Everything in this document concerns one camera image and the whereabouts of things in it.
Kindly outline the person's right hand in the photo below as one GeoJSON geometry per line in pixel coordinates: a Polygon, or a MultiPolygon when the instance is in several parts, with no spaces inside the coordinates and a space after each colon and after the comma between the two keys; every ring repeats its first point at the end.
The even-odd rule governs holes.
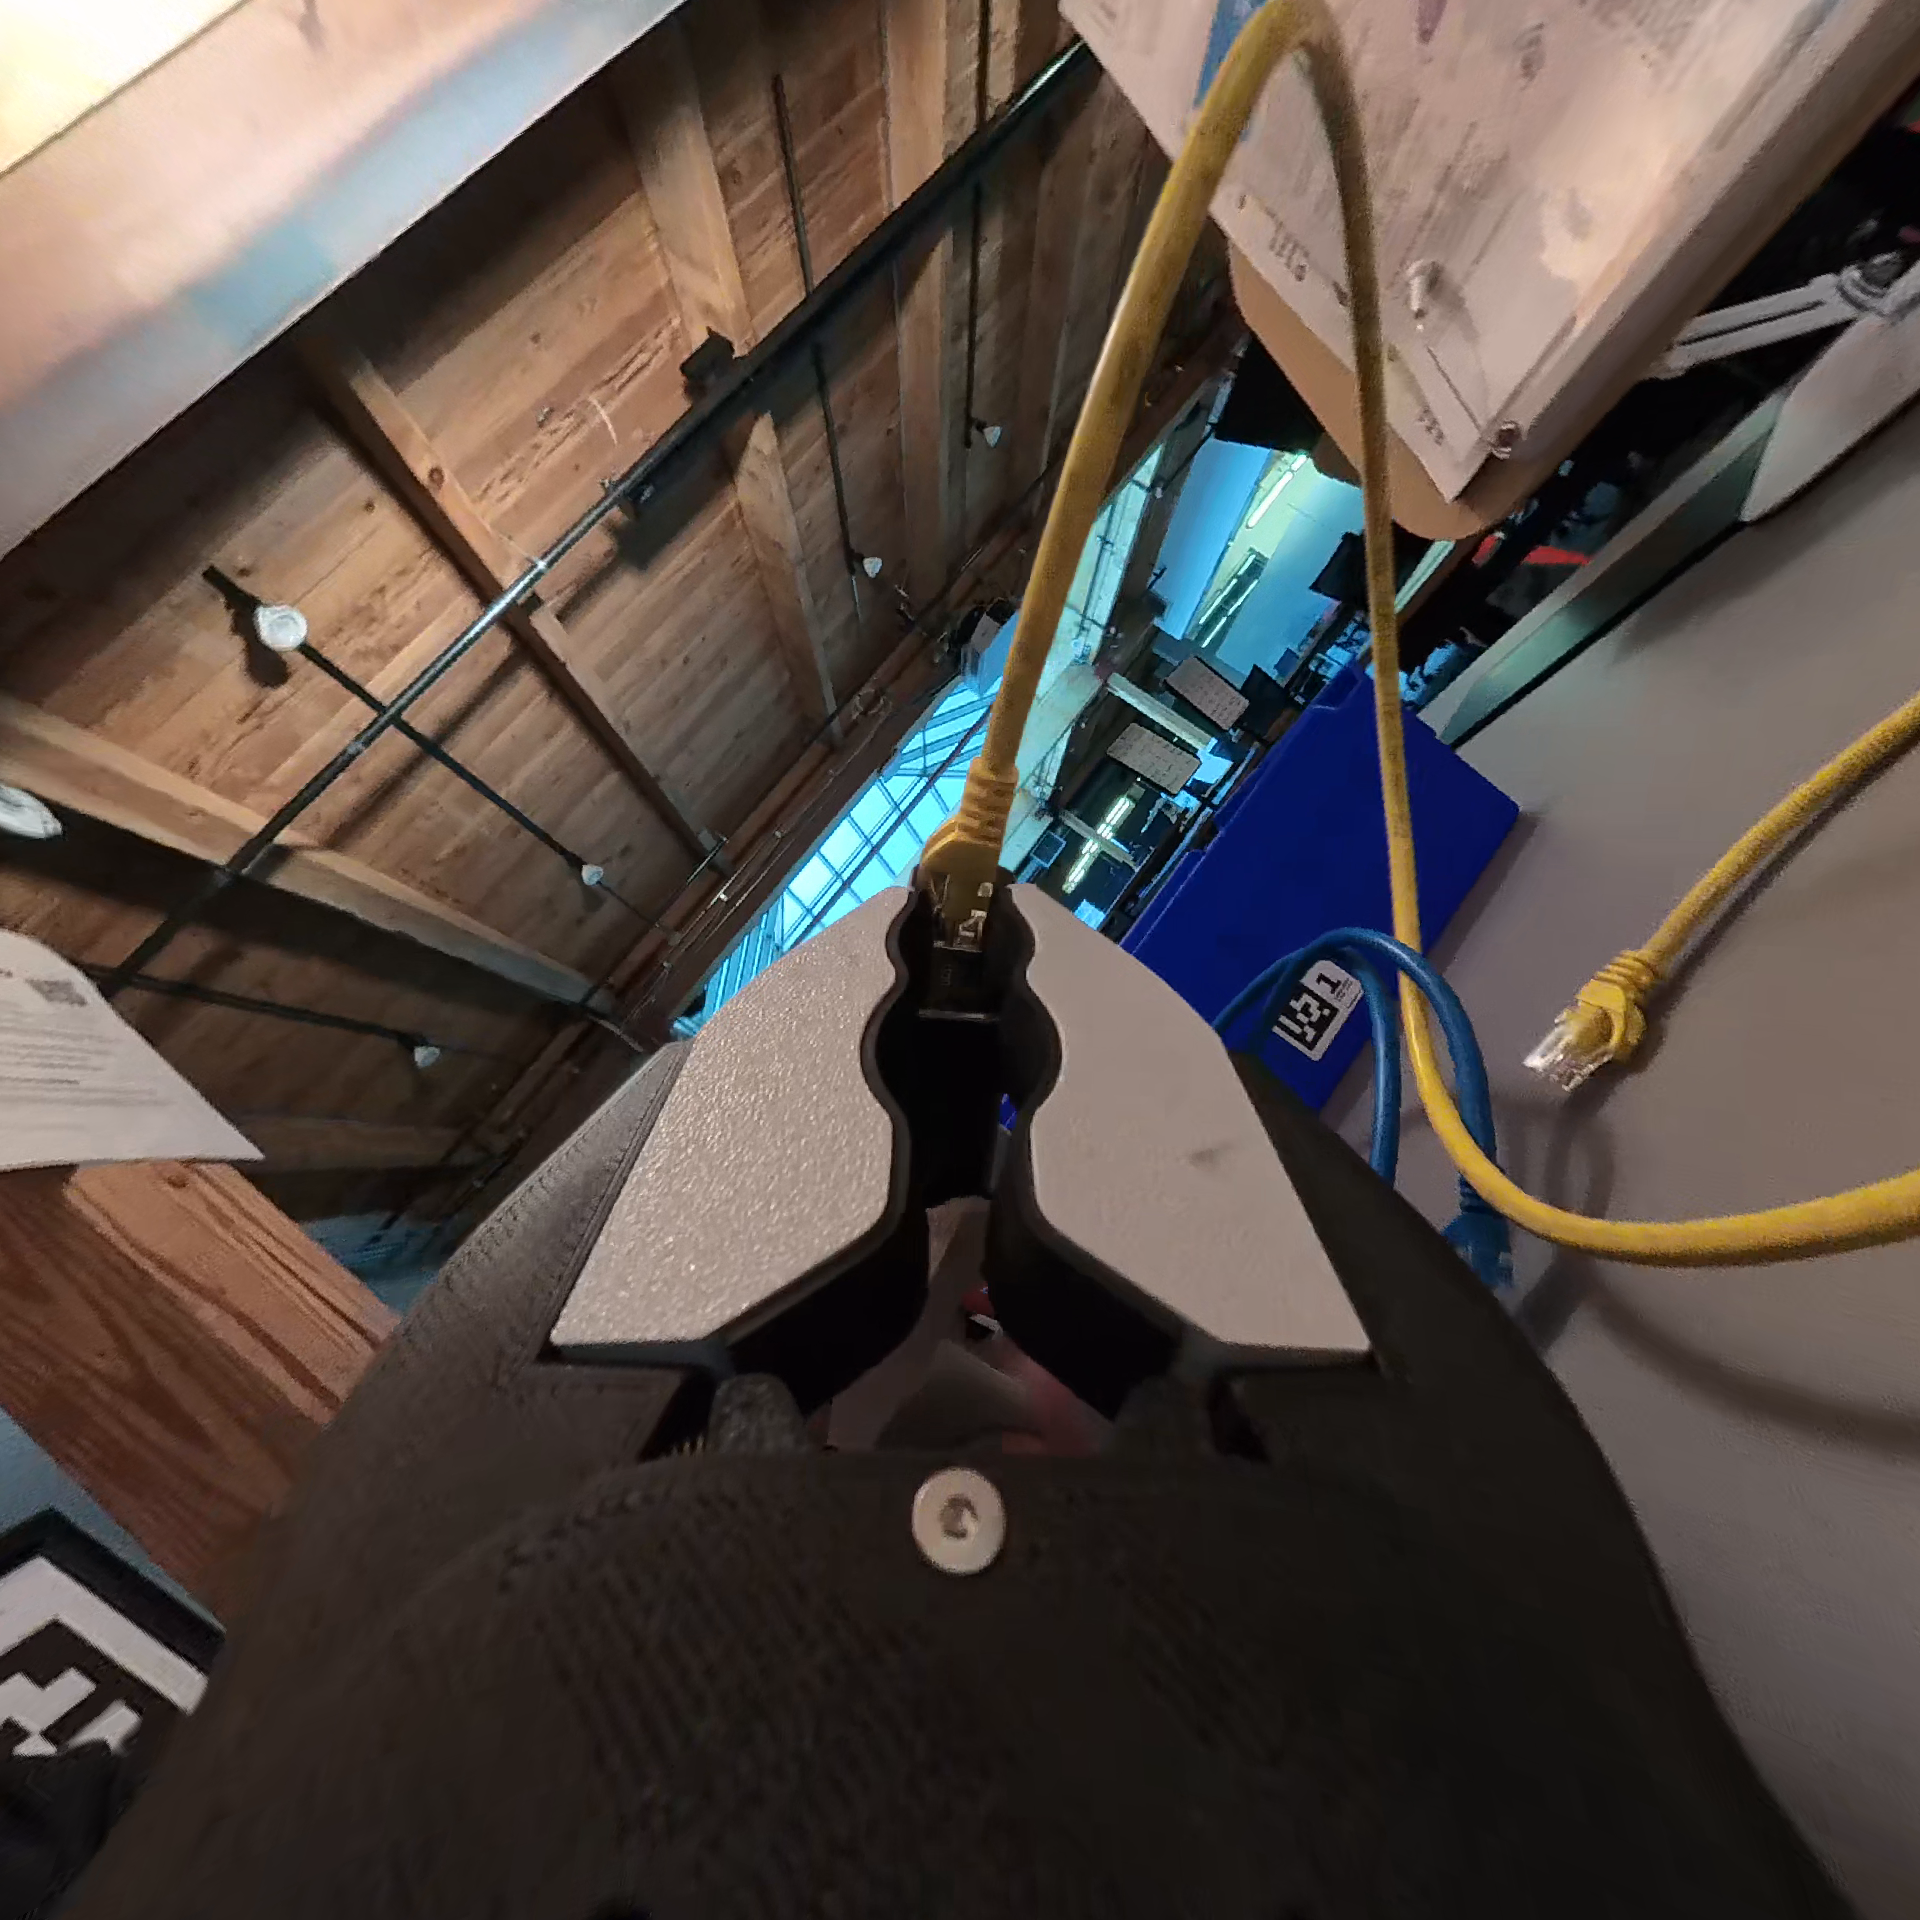
{"type": "Polygon", "coordinates": [[[984,1447],[1008,1455],[1096,1455],[1113,1424],[1025,1355],[997,1322],[967,1314],[962,1350],[973,1362],[969,1406],[984,1447]]]}

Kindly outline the white paper notice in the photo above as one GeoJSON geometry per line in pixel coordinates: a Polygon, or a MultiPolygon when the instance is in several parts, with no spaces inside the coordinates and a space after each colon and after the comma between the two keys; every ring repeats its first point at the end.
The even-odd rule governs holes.
{"type": "Polygon", "coordinates": [[[76,965],[5,930],[5,1172],[257,1157],[76,965]]]}

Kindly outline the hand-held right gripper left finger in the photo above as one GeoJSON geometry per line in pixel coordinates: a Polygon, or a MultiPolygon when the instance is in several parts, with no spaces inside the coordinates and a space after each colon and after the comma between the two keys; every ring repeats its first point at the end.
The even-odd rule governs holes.
{"type": "Polygon", "coordinates": [[[914,898],[876,894],[704,1026],[550,1327],[556,1355],[711,1381],[772,1376],[817,1408],[925,1303],[925,1210],[879,1022],[914,898]]]}

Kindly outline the blue storage bin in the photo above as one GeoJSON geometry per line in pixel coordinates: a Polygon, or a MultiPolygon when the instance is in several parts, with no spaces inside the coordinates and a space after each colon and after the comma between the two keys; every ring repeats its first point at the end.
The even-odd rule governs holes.
{"type": "MultiPolygon", "coordinates": [[[[1404,715],[1424,941],[1439,936],[1520,805],[1404,715]]],[[[1370,674],[1311,699],[1165,875],[1120,943],[1205,1020],[1282,956],[1337,928],[1392,933],[1370,674]]]]}

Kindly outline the grey desk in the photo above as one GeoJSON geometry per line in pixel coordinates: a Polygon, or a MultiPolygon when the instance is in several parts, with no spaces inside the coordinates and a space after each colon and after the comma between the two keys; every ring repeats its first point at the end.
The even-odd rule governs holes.
{"type": "MultiPolygon", "coordinates": [[[[1525,1070],[1780,795],[1913,696],[1917,423],[1717,547],[1462,748],[1520,823],[1434,956],[1501,1166],[1721,1216],[1914,1167],[1914,754],[1717,920],[1630,1070],[1525,1070]]],[[[1751,1757],[1863,1916],[1914,1916],[1914,1244],[1650,1270],[1517,1236],[1517,1322],[1609,1455],[1751,1757]]]]}

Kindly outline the black printed garment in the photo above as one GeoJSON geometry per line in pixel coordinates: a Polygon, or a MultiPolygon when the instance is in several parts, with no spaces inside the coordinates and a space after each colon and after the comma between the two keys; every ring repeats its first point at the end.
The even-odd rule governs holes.
{"type": "Polygon", "coordinates": [[[53,1916],[145,1768],[106,1744],[2,1757],[2,1916],[53,1916]]]}

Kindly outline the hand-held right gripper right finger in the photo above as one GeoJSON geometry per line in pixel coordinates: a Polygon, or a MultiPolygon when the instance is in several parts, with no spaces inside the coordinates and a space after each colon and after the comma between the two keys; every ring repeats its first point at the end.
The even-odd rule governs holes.
{"type": "Polygon", "coordinates": [[[1096,1412],[1148,1381],[1370,1362],[1359,1311],[1221,1036],[1033,884],[1009,886],[1013,1141],[984,1283],[1005,1334],[1096,1412]]]}

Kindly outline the black framed marker sign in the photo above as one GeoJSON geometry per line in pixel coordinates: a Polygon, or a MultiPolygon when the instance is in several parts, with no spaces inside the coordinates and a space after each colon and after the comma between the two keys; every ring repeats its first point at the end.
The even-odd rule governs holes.
{"type": "Polygon", "coordinates": [[[161,1576],[42,1507],[2,1534],[2,1754],[148,1768],[191,1715],[224,1631],[161,1576]]]}

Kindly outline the black network splitter box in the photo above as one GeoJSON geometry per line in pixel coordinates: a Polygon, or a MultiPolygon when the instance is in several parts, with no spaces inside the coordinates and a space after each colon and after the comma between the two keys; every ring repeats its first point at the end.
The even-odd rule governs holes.
{"type": "Polygon", "coordinates": [[[992,983],[989,915],[973,912],[951,930],[930,894],[917,894],[903,935],[904,1003],[917,1026],[992,1023],[999,989],[992,983]]]}

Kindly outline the wooden post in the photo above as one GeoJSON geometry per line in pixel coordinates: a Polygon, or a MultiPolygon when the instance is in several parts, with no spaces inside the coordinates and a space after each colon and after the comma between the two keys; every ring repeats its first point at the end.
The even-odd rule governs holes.
{"type": "Polygon", "coordinates": [[[5,1412],[229,1622],[397,1314],[239,1171],[2,1176],[5,1412]]]}

